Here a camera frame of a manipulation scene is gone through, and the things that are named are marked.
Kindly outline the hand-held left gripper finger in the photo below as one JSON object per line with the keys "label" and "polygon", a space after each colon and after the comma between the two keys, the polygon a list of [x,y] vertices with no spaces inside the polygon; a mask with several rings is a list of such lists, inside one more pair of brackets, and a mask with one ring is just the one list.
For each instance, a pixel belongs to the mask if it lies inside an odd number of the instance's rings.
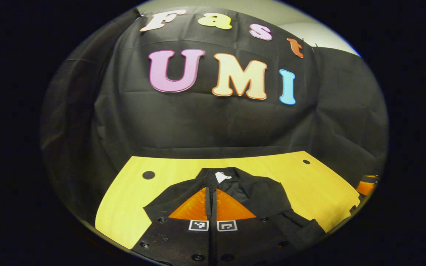
{"label": "hand-held left gripper finger", "polygon": [[173,210],[163,210],[142,234],[132,251],[169,266],[207,266],[211,201],[200,189]]}
{"label": "hand-held left gripper finger", "polygon": [[268,266],[297,251],[269,217],[255,216],[220,189],[214,193],[212,223],[216,266]]}

